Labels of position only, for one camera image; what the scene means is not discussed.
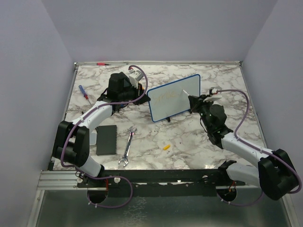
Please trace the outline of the blue framed whiteboard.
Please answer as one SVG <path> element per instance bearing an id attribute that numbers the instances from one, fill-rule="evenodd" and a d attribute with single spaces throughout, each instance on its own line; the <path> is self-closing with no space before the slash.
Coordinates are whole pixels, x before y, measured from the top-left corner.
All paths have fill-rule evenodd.
<path id="1" fill-rule="evenodd" d="M 195 74 L 147 91 L 147 96 L 151 99 L 149 108 L 153 122 L 164 120 L 190 109 L 188 96 L 182 90 L 187 91 L 192 96 L 200 96 L 201 76 Z"/>

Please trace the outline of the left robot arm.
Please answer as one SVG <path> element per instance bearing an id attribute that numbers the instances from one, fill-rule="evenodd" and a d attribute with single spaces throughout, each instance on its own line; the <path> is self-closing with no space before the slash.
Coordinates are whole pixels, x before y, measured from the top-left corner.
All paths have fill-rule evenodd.
<path id="1" fill-rule="evenodd" d="M 105 168 L 89 154 L 92 132 L 128 104 L 140 105 L 150 101 L 146 94 L 148 86 L 143 86 L 139 82 L 141 79 L 147 79 L 147 76 L 134 65 L 129 67 L 129 74 L 111 74 L 107 89 L 87 112 L 71 122 L 59 123 L 52 157 L 60 160 L 63 167 L 75 167 L 87 174 L 93 186 L 101 186 Z"/>

